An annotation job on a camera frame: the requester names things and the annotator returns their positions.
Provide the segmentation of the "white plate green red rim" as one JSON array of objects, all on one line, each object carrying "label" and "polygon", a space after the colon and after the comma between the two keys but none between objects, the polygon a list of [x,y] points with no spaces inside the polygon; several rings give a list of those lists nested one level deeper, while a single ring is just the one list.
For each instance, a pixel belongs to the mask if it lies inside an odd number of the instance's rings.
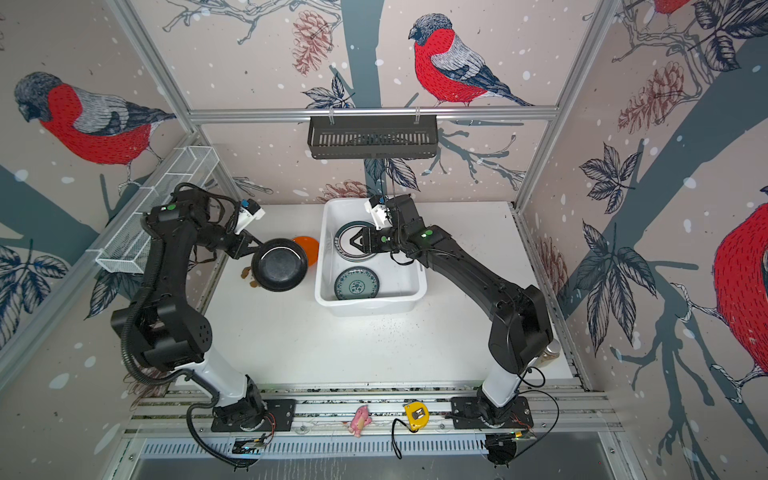
[{"label": "white plate green red rim", "polygon": [[350,244],[350,238],[360,230],[372,230],[374,225],[367,221],[351,221],[342,225],[334,235],[334,248],[339,256],[349,262],[367,261],[377,254],[363,254]]}]

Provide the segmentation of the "black plate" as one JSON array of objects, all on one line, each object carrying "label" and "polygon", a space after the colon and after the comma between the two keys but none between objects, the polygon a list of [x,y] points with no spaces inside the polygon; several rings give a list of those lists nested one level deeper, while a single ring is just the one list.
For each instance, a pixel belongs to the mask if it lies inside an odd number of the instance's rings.
[{"label": "black plate", "polygon": [[253,254],[251,270],[254,281],[272,292],[285,292],[298,286],[309,268],[301,246],[287,238],[263,243]]}]

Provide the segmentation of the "green patterned plate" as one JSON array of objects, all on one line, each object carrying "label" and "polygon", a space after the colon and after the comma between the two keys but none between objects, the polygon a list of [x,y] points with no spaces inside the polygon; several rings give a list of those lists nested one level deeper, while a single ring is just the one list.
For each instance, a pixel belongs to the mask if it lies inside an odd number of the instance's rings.
[{"label": "green patterned plate", "polygon": [[348,268],[334,281],[334,294],[341,301],[375,298],[379,290],[377,274],[367,267]]}]

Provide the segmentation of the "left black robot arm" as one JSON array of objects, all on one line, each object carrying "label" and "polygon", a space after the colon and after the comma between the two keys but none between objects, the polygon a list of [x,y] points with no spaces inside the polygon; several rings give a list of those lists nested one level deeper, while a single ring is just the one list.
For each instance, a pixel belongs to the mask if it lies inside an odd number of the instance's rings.
[{"label": "left black robot arm", "polygon": [[198,247],[232,259],[255,253],[260,243],[245,228],[263,214],[252,199],[178,184],[166,204],[142,215],[150,237],[142,285],[111,318],[122,362],[136,381],[152,387],[179,377],[192,381],[210,394],[216,419],[242,430],[259,427],[267,406],[253,380],[213,350],[210,322],[188,303],[186,282]]}]

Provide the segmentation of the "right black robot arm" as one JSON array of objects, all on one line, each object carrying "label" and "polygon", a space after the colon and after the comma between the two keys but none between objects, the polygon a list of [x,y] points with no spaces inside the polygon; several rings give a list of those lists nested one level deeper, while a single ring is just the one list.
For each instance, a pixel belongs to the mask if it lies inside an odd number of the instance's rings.
[{"label": "right black robot arm", "polygon": [[543,293],[497,275],[442,227],[426,224],[408,194],[372,196],[365,200],[365,210],[373,225],[363,229],[358,250],[404,254],[450,280],[488,317],[488,349],[496,366],[482,383],[475,412],[467,417],[491,428],[510,422],[527,371],[554,339]]}]

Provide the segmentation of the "white plastic bin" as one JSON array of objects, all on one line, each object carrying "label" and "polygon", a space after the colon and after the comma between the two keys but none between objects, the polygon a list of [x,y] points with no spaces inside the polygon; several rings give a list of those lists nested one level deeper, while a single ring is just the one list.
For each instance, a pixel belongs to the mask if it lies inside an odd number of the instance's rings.
[{"label": "white plastic bin", "polygon": [[[358,220],[373,224],[371,215],[365,211],[366,203],[364,198],[341,198],[324,205],[314,297],[320,306],[337,317],[406,313],[427,292],[425,269],[416,263],[408,265],[401,254],[390,258],[387,253],[379,253],[367,261],[353,263],[335,251],[334,235],[342,225]],[[351,267],[367,267],[377,274],[380,290],[375,298],[344,301],[336,298],[334,281]]]}]

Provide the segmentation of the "orange plate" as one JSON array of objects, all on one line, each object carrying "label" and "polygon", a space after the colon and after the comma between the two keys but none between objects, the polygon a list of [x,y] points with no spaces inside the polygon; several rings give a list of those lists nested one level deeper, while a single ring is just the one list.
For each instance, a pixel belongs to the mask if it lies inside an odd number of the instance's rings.
[{"label": "orange plate", "polygon": [[308,259],[308,265],[315,265],[319,258],[319,242],[315,238],[309,236],[298,236],[295,237],[293,241],[305,252]]}]

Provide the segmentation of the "yellow tape measure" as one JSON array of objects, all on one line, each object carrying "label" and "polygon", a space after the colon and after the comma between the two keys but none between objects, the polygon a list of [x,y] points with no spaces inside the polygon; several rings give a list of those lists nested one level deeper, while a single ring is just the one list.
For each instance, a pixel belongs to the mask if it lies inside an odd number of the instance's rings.
[{"label": "yellow tape measure", "polygon": [[428,425],[430,412],[424,403],[419,401],[408,403],[404,406],[404,411],[407,426],[411,432],[417,432]]}]

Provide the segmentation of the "pink toy figure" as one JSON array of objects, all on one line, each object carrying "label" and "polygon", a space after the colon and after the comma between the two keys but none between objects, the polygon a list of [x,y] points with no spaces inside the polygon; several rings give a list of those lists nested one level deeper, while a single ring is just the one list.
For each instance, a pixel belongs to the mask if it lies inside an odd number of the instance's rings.
[{"label": "pink toy figure", "polygon": [[356,438],[362,436],[363,430],[372,423],[369,407],[367,405],[360,406],[353,417],[353,419],[347,424],[347,428],[350,434]]}]

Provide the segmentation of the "glass jar brown contents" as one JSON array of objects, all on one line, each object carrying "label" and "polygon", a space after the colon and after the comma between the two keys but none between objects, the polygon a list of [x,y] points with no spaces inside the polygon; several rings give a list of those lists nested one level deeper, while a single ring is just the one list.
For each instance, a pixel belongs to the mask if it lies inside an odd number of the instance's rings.
[{"label": "glass jar brown contents", "polygon": [[560,342],[557,339],[553,339],[538,357],[535,366],[538,368],[544,368],[545,366],[557,360],[561,354],[562,346]]}]

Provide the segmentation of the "small circuit board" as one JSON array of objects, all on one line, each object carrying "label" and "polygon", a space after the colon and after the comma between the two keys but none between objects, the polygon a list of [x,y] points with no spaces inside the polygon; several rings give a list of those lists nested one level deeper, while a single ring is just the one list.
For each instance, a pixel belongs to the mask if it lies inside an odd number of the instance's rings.
[{"label": "small circuit board", "polygon": [[235,455],[250,455],[263,452],[271,443],[267,438],[236,439],[232,447]]}]

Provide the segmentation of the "black hanging wall basket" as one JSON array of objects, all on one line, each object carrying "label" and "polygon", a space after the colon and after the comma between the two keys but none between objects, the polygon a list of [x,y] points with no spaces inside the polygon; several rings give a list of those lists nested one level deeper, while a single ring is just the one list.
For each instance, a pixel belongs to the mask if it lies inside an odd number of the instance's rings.
[{"label": "black hanging wall basket", "polygon": [[428,159],[438,152],[434,115],[314,117],[307,144],[316,160]]}]

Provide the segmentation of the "aluminium horizontal frame bar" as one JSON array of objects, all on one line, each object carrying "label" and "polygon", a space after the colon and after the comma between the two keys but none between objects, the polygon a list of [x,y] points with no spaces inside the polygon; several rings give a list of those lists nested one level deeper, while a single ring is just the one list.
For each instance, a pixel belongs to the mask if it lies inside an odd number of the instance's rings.
[{"label": "aluminium horizontal frame bar", "polygon": [[416,119],[435,116],[438,120],[552,121],[560,114],[556,106],[403,107],[353,109],[198,109],[187,119],[195,125],[234,123],[301,123],[313,117],[336,120],[342,117],[406,116]]}]

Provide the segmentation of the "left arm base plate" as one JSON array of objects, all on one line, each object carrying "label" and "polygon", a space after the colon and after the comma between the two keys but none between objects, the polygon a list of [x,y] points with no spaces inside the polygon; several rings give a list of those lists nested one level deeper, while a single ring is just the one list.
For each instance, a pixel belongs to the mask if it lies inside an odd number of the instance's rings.
[{"label": "left arm base plate", "polygon": [[296,409],[293,399],[267,399],[260,407],[246,400],[213,409],[213,432],[288,432],[291,430]]}]

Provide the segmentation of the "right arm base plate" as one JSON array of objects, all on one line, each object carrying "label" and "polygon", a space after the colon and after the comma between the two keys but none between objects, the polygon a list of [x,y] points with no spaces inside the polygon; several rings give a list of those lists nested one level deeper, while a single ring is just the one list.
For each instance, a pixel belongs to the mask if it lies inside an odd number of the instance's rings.
[{"label": "right arm base plate", "polygon": [[494,406],[483,396],[453,397],[446,418],[458,430],[523,429],[533,428],[528,400],[517,396],[503,407]]}]

